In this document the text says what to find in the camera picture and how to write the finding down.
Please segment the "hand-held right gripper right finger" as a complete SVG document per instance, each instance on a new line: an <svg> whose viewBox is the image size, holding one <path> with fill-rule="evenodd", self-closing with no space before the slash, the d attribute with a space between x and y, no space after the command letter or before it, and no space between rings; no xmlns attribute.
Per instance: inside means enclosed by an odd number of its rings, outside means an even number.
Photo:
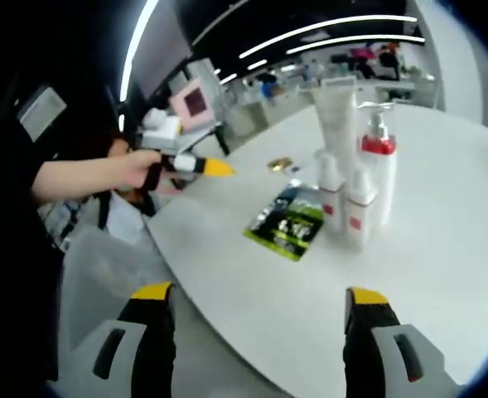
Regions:
<svg viewBox="0 0 488 398"><path fill-rule="evenodd" d="M345 292L347 397L455 397L442 352L411 324L402 324L383 294Z"/></svg>

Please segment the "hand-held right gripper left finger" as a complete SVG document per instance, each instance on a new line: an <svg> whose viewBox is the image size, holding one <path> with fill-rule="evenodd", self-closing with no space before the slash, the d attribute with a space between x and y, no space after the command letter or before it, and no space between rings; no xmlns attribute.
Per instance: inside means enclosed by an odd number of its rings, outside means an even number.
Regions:
<svg viewBox="0 0 488 398"><path fill-rule="evenodd" d="M138 289L71 354L69 397L170 397L176 328L170 281Z"/></svg>

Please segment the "person's left hand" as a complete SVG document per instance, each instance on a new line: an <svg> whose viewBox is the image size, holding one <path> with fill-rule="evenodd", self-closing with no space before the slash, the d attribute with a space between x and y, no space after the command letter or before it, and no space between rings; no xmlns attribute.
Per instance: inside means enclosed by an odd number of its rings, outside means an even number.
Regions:
<svg viewBox="0 0 488 398"><path fill-rule="evenodd" d="M153 166L160 166L162 155L158 151L142 149L117 157L119 187L141 188Z"/></svg>

